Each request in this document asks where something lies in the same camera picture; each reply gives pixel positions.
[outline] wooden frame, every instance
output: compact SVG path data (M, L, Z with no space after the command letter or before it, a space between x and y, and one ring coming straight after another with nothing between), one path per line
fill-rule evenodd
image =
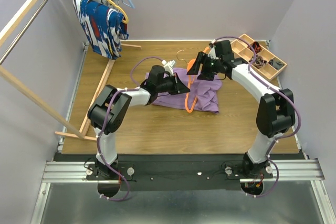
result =
M15 27L22 21L26 16L32 6L37 2L37 0L27 0L21 8L16 12L16 14L11 18L7 25L0 32L0 46L4 41L11 35ZM65 118L63 118L56 110L54 110L49 104L47 104L43 99L41 99L37 94L25 86L21 81L19 81L14 75L12 75L3 66L0 66L0 76L2 76L8 83L10 83L14 88L28 97L41 109L46 111L49 115L55 118L59 123L61 123L66 128L70 129L79 138L84 138L85 136L79 132L73 125L71 125Z
M21 8L16 12L16 14L10 19L7 25L0 32L0 46L6 41L6 39L12 34L14 29L18 26L18 24L23 20L23 18L27 15L29 10L34 6L37 0L27 0ZM141 49L141 46L137 45L128 45L122 44L124 46L130 46ZM92 98L92 101L96 99L102 88L106 85L107 79L110 75L114 64L114 60L109 60L104 74L99 82L95 95ZM12 75L8 70L6 70L3 66L0 65L0 76L3 77L8 83L10 83L14 88L20 91L23 95L33 101L36 105L38 105L41 109L47 112L50 116L56 119L59 123L61 123L64 127L71 130L74 134L70 133L62 133L62 135L66 136L75 136L76 138L90 140L93 141L94 137L87 137L86 133L90 125L90 121L85 117L82 127L80 130L76 129L72 124L70 124L64 117L62 117L55 109L53 109L49 104L47 104L41 97L35 94L31 89L25 86L20 80L18 80L14 75Z
M140 49L141 50L141 46L138 46L138 45L123 44L123 43L121 45L124 46L124 47L131 47L131 48L136 48L136 49ZM97 89L96 89L96 91L95 91L95 93L94 93L94 95L92 97L92 100L91 100L91 103L90 103L90 107L93 104L93 102L96 100L96 98L99 95L99 93L101 92L101 90L105 87L105 85L107 83L107 80L109 79L110 73L112 71L114 62L115 62L114 60L109 60L108 61L107 65L105 67L105 70L103 72L103 75L102 75L102 77L100 79L100 82L99 82L99 84L97 86ZM60 136L65 136L65 137L81 138L81 139L84 139L84 140L95 141L96 140L95 137L86 136L86 134L89 131L89 127L90 127L90 120L88 119L88 115L86 113L85 116L84 116L84 120L82 122L82 125L80 127L80 130L79 130L79 132L84 137L78 137L75 134L69 134L69 133L59 132L59 131L56 131L55 134L56 135L60 135Z

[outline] purple cloth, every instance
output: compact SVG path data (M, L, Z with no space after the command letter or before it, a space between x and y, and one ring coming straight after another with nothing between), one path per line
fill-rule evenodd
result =
M185 68L174 68L174 72L177 73L180 80L187 86L188 85L187 70ZM191 84L190 88L188 99L189 109L191 109L195 97L197 96L197 103L194 108L195 110L211 111L214 113L218 113L219 108L218 108L217 90L220 89L221 86L222 82L220 80L204 81L196 79L194 83ZM185 96L186 94L176 94L176 95L169 94L162 97L158 97L152 104L185 110L184 106Z

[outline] gray wall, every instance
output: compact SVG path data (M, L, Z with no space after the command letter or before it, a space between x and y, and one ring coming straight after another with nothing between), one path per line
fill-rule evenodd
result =
M24 1L0 0L0 30ZM50 0L3 64L63 116L82 58L81 42L85 40L78 25L69 19L73 15L71 0L62 4ZM25 22L27 18L0 48L1 55ZM56 150L54 131L61 126L2 78L0 87L0 222L30 223L44 164Z
M271 45L288 63L280 80L293 90L302 114L298 136L311 158L318 158L336 209L335 0L294 0Z
M293 0L133 0L130 39L269 39Z

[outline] wooden clothes rack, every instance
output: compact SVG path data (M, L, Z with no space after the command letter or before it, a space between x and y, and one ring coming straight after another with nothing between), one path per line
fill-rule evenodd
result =
M33 5L37 2L37 0L27 0L22 7L17 11L17 13L11 18L11 20L7 23L7 25L2 29L0 32L0 46L5 42L5 40L12 34L14 29L18 26L18 24L23 20L23 18L26 16L26 14L29 12L29 10L33 7ZM33 23L39 12L43 9L43 7L46 5L48 0L43 0L42 3L39 5L33 16L29 19L29 21L26 23L26 25L22 28L22 30L19 32L19 34L16 36L16 38L12 41L10 46L7 48L7 50L4 52L3 56L0 59L0 76L3 77L8 83L10 83L14 88L16 88L18 91L20 91L23 95L28 97L31 101L33 101L35 104L37 104L40 108L42 108L44 111L46 111L50 116L52 116L54 119L56 119L59 123L61 123L65 128L71 130L74 134L70 133L59 133L59 135L65 135L68 136L75 136L76 138L85 139L85 140L91 140L95 141L96 139L93 137L87 137L86 133L90 125L90 121L85 116L82 127L80 130L78 130L76 127L74 127L72 124L70 124L65 118L63 118L55 109L53 109L49 104L47 104L42 98L40 98L37 94L35 94L31 89L29 89L27 86L25 86L21 81L19 81L14 75L12 75L8 70L6 70L2 65L2 63L6 60L10 52L13 50L13 48L16 46L16 44L19 42L19 40L22 38L23 34L26 32L26 30L29 28L29 26ZM137 45L127 45L124 44L124 46L130 46L135 48L140 48L141 46ZM102 78L98 84L97 90L92 98L92 102L96 99L102 88L106 85L107 79L111 73L112 67L114 65L114 60L109 60L105 71L102 75Z

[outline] bolt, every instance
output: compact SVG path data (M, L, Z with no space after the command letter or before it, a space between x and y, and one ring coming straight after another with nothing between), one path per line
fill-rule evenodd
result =
M92 173L93 173L93 171L91 171L89 169L86 170L86 175L90 176L90 175L92 175Z
M232 174L232 168L229 167L229 166L227 166L227 167L225 168L225 173L226 173L227 175Z
M269 174L272 174L272 173L273 173L273 169L272 169L272 167L270 167L270 166L267 166L265 170L266 170L266 172L269 173Z
M130 168L127 169L127 174L130 175L130 176L132 176L134 174L133 167L130 167Z

